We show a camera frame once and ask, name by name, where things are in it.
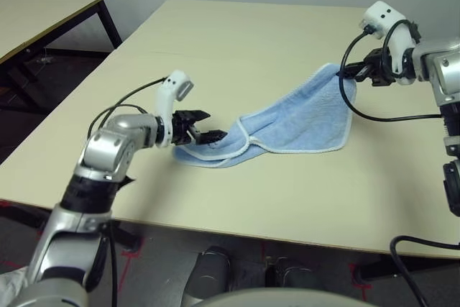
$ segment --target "table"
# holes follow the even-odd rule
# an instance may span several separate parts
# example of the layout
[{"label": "table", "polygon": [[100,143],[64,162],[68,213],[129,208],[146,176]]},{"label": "table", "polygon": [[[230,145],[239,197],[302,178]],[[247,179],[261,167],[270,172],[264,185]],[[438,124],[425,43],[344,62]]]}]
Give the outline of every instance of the table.
[{"label": "table", "polygon": [[[211,113],[200,124],[202,130],[228,129],[238,115],[271,104],[324,63],[340,61],[360,33],[363,12],[166,1],[0,166],[0,198],[53,207],[71,177],[92,118],[128,91],[176,68],[195,83],[176,109]],[[350,61],[361,60],[381,44],[366,38]],[[155,90],[130,102],[155,111]],[[386,88],[361,83],[356,106],[377,116],[438,111],[428,83]],[[265,154],[213,170],[176,163],[172,148],[141,150],[129,170],[136,181],[119,192],[114,217],[384,253],[399,234],[455,243],[459,222],[442,186],[442,164],[449,161],[443,136],[440,119],[382,124],[354,116],[345,148],[317,155]],[[414,244],[400,249],[415,255],[457,255]]]},{"label": "table", "polygon": [[9,75],[9,71],[18,68],[29,81],[37,81],[24,61],[94,14],[98,14],[112,45],[120,46],[121,38],[104,0],[0,0],[1,81],[27,105],[25,108],[0,105],[0,109],[49,113]]}]

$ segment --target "gray floor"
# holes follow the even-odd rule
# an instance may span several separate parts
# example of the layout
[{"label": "gray floor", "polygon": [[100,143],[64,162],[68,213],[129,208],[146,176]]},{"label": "gray floor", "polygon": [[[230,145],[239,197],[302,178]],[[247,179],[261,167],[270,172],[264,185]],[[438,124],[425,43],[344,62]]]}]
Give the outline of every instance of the gray floor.
[{"label": "gray floor", "polygon": [[[55,57],[40,71],[39,83],[30,84],[37,99],[48,106],[61,102],[99,63],[93,58]],[[25,82],[19,75],[18,81]],[[0,96],[0,101],[12,95]],[[42,116],[0,111],[0,162],[42,121]],[[232,258],[232,289],[262,287],[267,258],[292,257],[315,270],[327,289],[356,299],[366,298],[377,306],[417,306],[402,278],[376,280],[362,288],[352,282],[351,266],[374,262],[378,255],[339,249],[262,241],[220,234],[190,232],[159,226],[123,224],[140,234],[141,250],[136,254],[117,248],[119,306],[178,307],[185,282],[199,252],[211,245],[227,249]],[[37,232],[0,218],[0,273],[26,265],[37,242]],[[106,266],[103,280],[91,294],[92,306],[109,306],[111,271]],[[431,306],[460,306],[458,267],[415,275]]]}]

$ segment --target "black table leg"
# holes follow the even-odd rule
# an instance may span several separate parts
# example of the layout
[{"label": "black table leg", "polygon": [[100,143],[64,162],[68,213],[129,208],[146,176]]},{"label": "black table leg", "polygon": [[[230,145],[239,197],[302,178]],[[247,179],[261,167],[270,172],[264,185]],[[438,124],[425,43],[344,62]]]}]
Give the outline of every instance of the black table leg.
[{"label": "black table leg", "polygon": [[30,108],[40,108],[37,102],[24,91],[24,89],[8,74],[4,74],[6,84],[13,90],[15,94]]},{"label": "black table leg", "polygon": [[102,22],[104,29],[106,30],[107,35],[109,36],[110,41],[114,48],[117,48],[121,45],[122,41],[118,30],[116,30],[114,21],[109,14],[106,4],[103,1],[98,2],[98,15],[99,19]]},{"label": "black table leg", "polygon": [[25,111],[28,113],[36,114],[49,114],[50,110],[41,107],[8,73],[2,73],[0,71],[0,77],[3,77],[2,85],[7,86],[13,90],[13,92],[27,105],[24,107],[16,107],[10,105],[0,105],[0,109],[10,111]]},{"label": "black table leg", "polygon": [[29,82],[34,83],[38,81],[37,76],[35,76],[24,63],[18,64],[17,69],[29,80]]},{"label": "black table leg", "polygon": [[[401,257],[404,265],[409,272],[423,272],[427,270],[436,270],[447,266],[459,266],[458,260],[424,258],[424,257]],[[381,255],[378,262],[372,264],[357,265],[354,269],[353,276],[357,283],[368,283],[380,278],[397,277],[400,271],[393,262],[391,256]]]},{"label": "black table leg", "polygon": [[48,220],[47,216],[49,215],[45,215],[44,211],[41,211],[40,213],[32,213],[16,206],[0,206],[0,217],[30,226],[34,229],[41,230]]},{"label": "black table leg", "polygon": [[141,237],[120,229],[120,221],[112,221],[114,240],[130,252],[136,252],[141,245]]}]

